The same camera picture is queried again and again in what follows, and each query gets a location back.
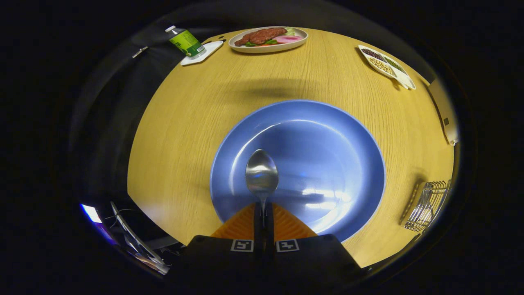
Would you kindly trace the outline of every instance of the beans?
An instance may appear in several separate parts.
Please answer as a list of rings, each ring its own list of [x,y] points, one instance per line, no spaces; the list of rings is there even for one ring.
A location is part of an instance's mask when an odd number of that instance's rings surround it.
[[[388,67],[387,64],[385,64],[385,63],[383,63],[383,62],[381,62],[379,60],[376,60],[374,58],[371,58],[371,57],[369,58],[369,60],[371,61],[371,63],[373,65],[377,66],[377,68],[379,68],[379,69],[383,70],[384,72],[386,72],[386,73],[388,73],[388,74],[393,76],[393,71],[391,70],[391,68]]]
[[[378,58],[378,59],[380,59],[381,61],[384,61],[380,55],[374,53],[373,51],[371,51],[371,50],[369,50],[369,49],[362,49],[362,52],[365,53],[365,54],[367,54],[367,55],[373,56],[374,58]]]
[[[386,61],[388,62],[388,64],[392,65],[393,67],[397,68],[398,70],[402,71],[403,73],[406,73],[404,72],[404,70],[402,70],[402,68],[396,64],[394,61],[392,61],[391,59],[385,57]]]

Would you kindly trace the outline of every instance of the table surface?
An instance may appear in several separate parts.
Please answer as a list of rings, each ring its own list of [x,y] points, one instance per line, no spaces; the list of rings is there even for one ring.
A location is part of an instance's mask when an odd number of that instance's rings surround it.
[[[386,189],[379,209],[342,244],[361,266],[402,249],[415,232],[401,215],[419,180],[449,180],[448,145],[429,85],[395,58],[416,90],[376,72],[357,46],[370,44],[304,28],[302,46],[271,54],[241,54],[227,41],[201,64],[177,65],[151,99],[129,158],[127,190],[151,220],[188,244],[210,235],[219,220],[209,191],[211,165],[222,140],[244,117],[275,102],[311,99],[341,108],[376,139],[386,164]],[[242,31],[219,37],[229,40]]]

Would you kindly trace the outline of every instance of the white plate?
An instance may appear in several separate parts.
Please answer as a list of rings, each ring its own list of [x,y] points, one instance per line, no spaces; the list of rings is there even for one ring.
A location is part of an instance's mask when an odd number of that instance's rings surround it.
[[[215,50],[219,49],[220,46],[222,46],[222,43],[224,41],[215,41],[215,42],[209,42],[209,43],[206,43],[204,44],[204,48],[205,48],[205,53],[202,54],[201,56],[197,57],[197,58],[194,58],[194,59],[191,59],[189,58],[189,56],[186,56],[184,57],[184,59],[182,59],[182,61],[180,62],[181,65],[183,66],[186,66],[186,65],[191,65],[191,64],[196,64],[196,63],[199,63],[199,62],[203,62],[206,58],[208,58],[208,56],[211,55],[211,53],[215,52]]]
[[[389,60],[391,60],[392,62],[396,63],[401,69],[402,71],[398,70],[397,68],[395,68],[394,66],[390,66],[390,68],[393,70],[393,72],[395,72],[395,74],[397,75],[397,78],[399,78],[404,84],[406,84],[409,88],[411,89],[416,89],[417,86],[415,86],[415,83],[413,83],[413,80],[411,80],[411,77],[406,73],[406,70],[404,70],[404,68],[394,59],[392,59],[391,57],[385,55],[385,54],[380,54],[382,55],[382,57],[384,58],[388,58]]]
[[[268,52],[277,52],[282,50],[287,50],[295,47],[299,47],[300,45],[304,44],[306,40],[308,40],[308,33],[301,29],[293,28],[295,31],[296,36],[302,37],[301,40],[292,42],[292,43],[286,43],[286,44],[277,44],[277,45],[271,45],[271,46],[254,46],[254,47],[247,47],[247,46],[235,46],[235,41],[238,41],[242,39],[242,37],[246,34],[261,30],[261,29],[269,29],[269,28],[287,28],[286,26],[270,26],[270,27],[262,27],[262,28],[256,28],[244,31],[235,37],[231,38],[228,42],[229,46],[233,50],[236,50],[238,52],[244,52],[244,53],[268,53]]]
[[[400,68],[403,69],[403,67],[394,59],[390,58],[389,56],[386,56],[384,54],[381,54],[380,52],[376,51],[376,50],[373,50],[369,47],[366,47],[366,46],[363,46],[363,45],[358,45],[358,48],[360,49],[361,53],[364,55],[364,57],[366,58],[367,62],[376,70],[378,71],[379,73],[383,74],[384,76],[387,76],[389,78],[393,78],[393,79],[399,79],[400,81],[402,81],[402,83],[404,83],[408,88],[410,89],[416,89],[417,87],[415,86],[415,83],[413,83],[413,80],[411,80],[411,78],[409,77],[408,74],[405,74],[403,73],[402,71],[398,70],[397,68],[393,67],[392,65],[390,65],[387,61],[386,61],[386,57],[388,59],[390,59],[391,61],[395,62],[396,64],[398,64],[398,66]],[[377,59],[376,57],[373,57],[371,55],[368,55],[366,54],[365,52],[362,51],[362,49],[367,49],[367,50],[370,50],[376,54],[378,54],[380,57],[382,57],[383,60],[380,60],[383,64],[387,65],[392,71],[393,71],[393,75],[391,75],[390,73],[380,69],[379,67],[373,65],[371,63],[371,60],[370,58],[374,58],[374,59]]]

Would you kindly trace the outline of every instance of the large blue plate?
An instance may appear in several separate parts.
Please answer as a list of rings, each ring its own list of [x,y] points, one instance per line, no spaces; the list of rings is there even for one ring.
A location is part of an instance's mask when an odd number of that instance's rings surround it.
[[[224,222],[258,199],[245,170],[257,150],[275,160],[280,182],[268,201],[295,214],[317,234],[344,241],[378,208],[386,185],[384,160],[369,131],[331,105],[290,100],[244,118],[226,136],[211,168],[211,199]]]

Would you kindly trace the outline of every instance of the green label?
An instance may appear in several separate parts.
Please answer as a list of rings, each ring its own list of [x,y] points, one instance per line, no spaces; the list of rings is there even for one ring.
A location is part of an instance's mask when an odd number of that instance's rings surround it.
[[[202,44],[188,30],[179,33],[169,41],[187,56],[195,56],[203,50]]]

